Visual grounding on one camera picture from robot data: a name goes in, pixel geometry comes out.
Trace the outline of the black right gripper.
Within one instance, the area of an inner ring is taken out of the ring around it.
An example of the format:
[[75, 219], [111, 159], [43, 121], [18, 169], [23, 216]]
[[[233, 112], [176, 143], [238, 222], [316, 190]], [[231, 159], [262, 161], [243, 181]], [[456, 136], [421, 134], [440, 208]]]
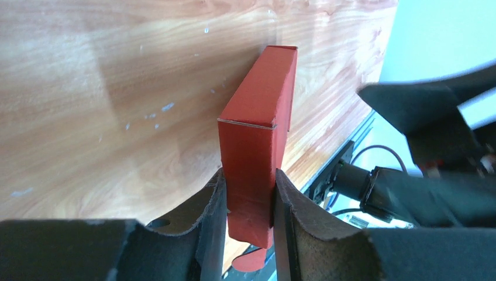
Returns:
[[494, 63], [442, 80], [369, 84], [357, 95], [406, 134], [413, 163], [423, 175], [495, 175], [495, 121], [471, 129], [455, 111], [460, 104], [493, 88]]

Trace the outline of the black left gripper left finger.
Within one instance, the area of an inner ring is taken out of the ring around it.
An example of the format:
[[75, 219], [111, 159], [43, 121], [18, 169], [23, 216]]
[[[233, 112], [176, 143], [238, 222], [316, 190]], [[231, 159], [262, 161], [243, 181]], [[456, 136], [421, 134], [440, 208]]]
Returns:
[[2, 280], [220, 280], [226, 182], [148, 224], [135, 219], [5, 220]]

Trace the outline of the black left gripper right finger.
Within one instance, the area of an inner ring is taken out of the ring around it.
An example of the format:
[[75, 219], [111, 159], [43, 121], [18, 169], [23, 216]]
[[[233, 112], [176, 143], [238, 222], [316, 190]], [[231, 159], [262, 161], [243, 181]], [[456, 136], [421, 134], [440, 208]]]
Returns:
[[278, 280], [494, 280], [495, 227], [354, 227], [276, 172]]

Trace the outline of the red paper box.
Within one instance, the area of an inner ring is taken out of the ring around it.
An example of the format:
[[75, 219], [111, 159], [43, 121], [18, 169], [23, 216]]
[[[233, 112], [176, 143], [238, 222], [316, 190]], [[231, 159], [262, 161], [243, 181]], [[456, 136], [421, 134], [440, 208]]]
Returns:
[[232, 261], [241, 272], [263, 268], [273, 245], [275, 173], [290, 130], [297, 58], [295, 46], [267, 46], [218, 118], [228, 234], [255, 247]]

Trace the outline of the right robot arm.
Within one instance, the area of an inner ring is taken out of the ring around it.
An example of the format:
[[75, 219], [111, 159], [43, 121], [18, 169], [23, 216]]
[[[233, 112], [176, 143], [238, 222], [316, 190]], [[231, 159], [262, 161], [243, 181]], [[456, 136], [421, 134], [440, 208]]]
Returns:
[[495, 66], [443, 80], [369, 84], [359, 97], [408, 143], [421, 177], [339, 162], [332, 190], [360, 211], [419, 227], [495, 227], [495, 123], [471, 129], [459, 105], [495, 88]]

